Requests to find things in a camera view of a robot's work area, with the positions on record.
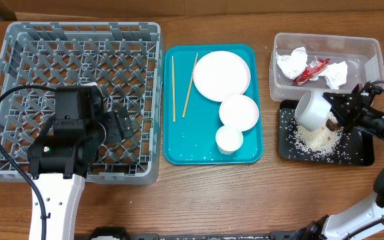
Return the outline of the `red snack wrapper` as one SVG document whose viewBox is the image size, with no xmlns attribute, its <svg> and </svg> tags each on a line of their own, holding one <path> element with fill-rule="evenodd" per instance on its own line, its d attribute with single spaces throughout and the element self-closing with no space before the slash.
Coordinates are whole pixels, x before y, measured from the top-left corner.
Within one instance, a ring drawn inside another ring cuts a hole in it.
<svg viewBox="0 0 384 240">
<path fill-rule="evenodd" d="M 326 66 L 330 63 L 330 59 L 315 59 L 313 60 L 305 70 L 296 77 L 293 82 L 296 86 L 302 86 L 308 82 L 312 77 L 318 75 L 322 72 Z"/>
</svg>

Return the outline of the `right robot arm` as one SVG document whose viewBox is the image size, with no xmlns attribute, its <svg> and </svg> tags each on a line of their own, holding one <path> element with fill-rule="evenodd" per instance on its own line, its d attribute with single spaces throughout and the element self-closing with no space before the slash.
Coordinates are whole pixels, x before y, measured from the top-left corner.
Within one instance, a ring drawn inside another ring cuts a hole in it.
<svg viewBox="0 0 384 240">
<path fill-rule="evenodd" d="M 309 131 L 324 124 L 332 113 L 345 131 L 359 129 L 384 141 L 384 110 L 373 108 L 384 94 L 382 82 L 367 82 L 350 93 L 311 91 L 297 104 L 295 120 Z M 384 231 L 384 167 L 375 178 L 370 195 L 347 210 L 326 215 L 296 231 L 292 239 L 365 239 Z"/>
</svg>

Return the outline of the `white tissue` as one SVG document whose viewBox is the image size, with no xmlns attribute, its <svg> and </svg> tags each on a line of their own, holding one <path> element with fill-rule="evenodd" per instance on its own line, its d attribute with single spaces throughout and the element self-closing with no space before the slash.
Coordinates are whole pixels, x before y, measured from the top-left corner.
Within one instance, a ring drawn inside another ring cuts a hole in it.
<svg viewBox="0 0 384 240">
<path fill-rule="evenodd" d="M 347 70 L 348 66 L 346 62 L 333 63 L 326 66 L 326 68 L 320 72 L 319 76 L 322 76 L 326 80 L 326 84 L 330 89 L 339 89 L 340 86 L 347 82 Z"/>
<path fill-rule="evenodd" d="M 284 76 L 294 80 L 300 76 L 308 66 L 306 48 L 298 47 L 292 51 L 290 55 L 276 54 L 276 62 Z"/>
</svg>

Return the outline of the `small pink white bowl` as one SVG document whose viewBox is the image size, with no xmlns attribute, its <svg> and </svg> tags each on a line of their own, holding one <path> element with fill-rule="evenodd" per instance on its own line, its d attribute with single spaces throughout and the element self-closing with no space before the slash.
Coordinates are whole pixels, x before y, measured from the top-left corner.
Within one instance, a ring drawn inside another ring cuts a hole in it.
<svg viewBox="0 0 384 240">
<path fill-rule="evenodd" d="M 259 120 L 259 108 L 256 102 L 246 95 L 230 95 L 220 105 L 219 118 L 224 125 L 248 131 Z"/>
</svg>

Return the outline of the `grey bowl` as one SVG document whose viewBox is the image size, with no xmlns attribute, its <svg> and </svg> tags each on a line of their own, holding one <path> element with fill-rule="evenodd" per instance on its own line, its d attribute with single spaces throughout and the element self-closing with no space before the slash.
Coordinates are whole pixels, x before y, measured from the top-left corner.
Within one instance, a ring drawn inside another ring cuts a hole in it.
<svg viewBox="0 0 384 240">
<path fill-rule="evenodd" d="M 331 104 L 323 97 L 324 91 L 311 90 L 306 92 L 295 110 L 296 122 L 308 131 L 318 129 L 326 120 Z"/>
</svg>

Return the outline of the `brown food piece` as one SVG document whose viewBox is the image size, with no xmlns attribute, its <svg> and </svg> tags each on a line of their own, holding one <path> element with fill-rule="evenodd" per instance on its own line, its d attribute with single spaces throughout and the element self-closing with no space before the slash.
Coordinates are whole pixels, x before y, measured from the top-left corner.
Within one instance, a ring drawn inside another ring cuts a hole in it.
<svg viewBox="0 0 384 240">
<path fill-rule="evenodd" d="M 330 131 L 337 131 L 340 126 L 338 126 L 338 124 L 336 124 L 334 121 L 332 121 L 331 119 L 328 119 L 326 121 L 326 127 L 330 130 Z"/>
</svg>

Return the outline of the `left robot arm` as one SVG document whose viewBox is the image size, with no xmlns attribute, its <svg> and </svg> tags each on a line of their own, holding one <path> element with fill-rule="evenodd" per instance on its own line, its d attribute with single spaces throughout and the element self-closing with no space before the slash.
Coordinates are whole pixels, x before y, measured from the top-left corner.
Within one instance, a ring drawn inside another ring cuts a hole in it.
<svg viewBox="0 0 384 240">
<path fill-rule="evenodd" d="M 133 136 L 126 107 L 107 111 L 96 86 L 59 87 L 55 114 L 29 146 L 28 172 L 46 212 L 33 208 L 30 239 L 38 239 L 39 221 L 46 239 L 73 239 L 81 194 L 92 161 L 101 145 Z"/>
</svg>

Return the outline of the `white cup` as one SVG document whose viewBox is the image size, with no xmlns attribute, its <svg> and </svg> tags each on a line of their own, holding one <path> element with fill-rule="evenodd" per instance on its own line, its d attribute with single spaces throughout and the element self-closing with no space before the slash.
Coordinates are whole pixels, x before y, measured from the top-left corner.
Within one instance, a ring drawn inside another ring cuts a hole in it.
<svg viewBox="0 0 384 240">
<path fill-rule="evenodd" d="M 243 134 L 237 128 L 224 125 L 217 130 L 215 140 L 219 151 L 230 155 L 242 146 Z"/>
</svg>

